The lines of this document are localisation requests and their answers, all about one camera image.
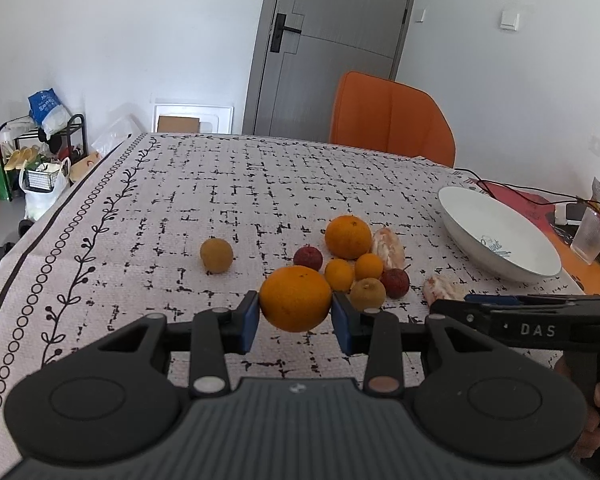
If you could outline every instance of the cardboard box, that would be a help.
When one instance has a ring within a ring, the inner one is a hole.
[[[200,133],[200,119],[196,117],[161,115],[158,118],[158,133],[198,134]]]

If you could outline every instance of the wall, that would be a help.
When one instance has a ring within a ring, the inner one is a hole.
[[[522,185],[590,194],[600,178],[600,0],[415,0],[397,80],[427,91],[457,166]],[[498,28],[521,9],[518,32]]]
[[[262,0],[0,0],[0,124],[53,86],[90,138],[154,102],[234,106],[239,134]]]

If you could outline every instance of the clear plastic cup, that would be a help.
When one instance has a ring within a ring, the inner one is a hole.
[[[571,250],[587,265],[592,264],[600,253],[600,213],[595,209],[587,207],[571,243]]]

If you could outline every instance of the white patterned tablecloth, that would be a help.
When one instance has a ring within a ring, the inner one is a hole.
[[[390,226],[408,255],[411,290],[385,307],[421,322],[426,276],[444,273],[477,294],[578,293],[566,274],[536,286],[498,280],[451,241],[436,193],[464,176],[426,160],[330,144],[259,137],[141,134],[129,139],[38,222],[0,265],[0,476],[18,459],[2,417],[10,388],[41,366],[149,312],[190,320],[236,307],[264,276],[317,246],[330,219],[354,214]],[[207,275],[198,251],[210,236],[234,247],[222,275]],[[552,354],[536,358],[548,363]],[[329,319],[283,333],[262,318],[253,351],[228,356],[241,376],[362,378],[366,358],[341,354]],[[422,380],[405,354],[408,383]],[[186,384],[187,359],[170,377]]]

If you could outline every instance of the door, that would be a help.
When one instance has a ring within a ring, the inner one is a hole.
[[[255,134],[326,142],[340,78],[390,77],[407,1],[277,0]]]

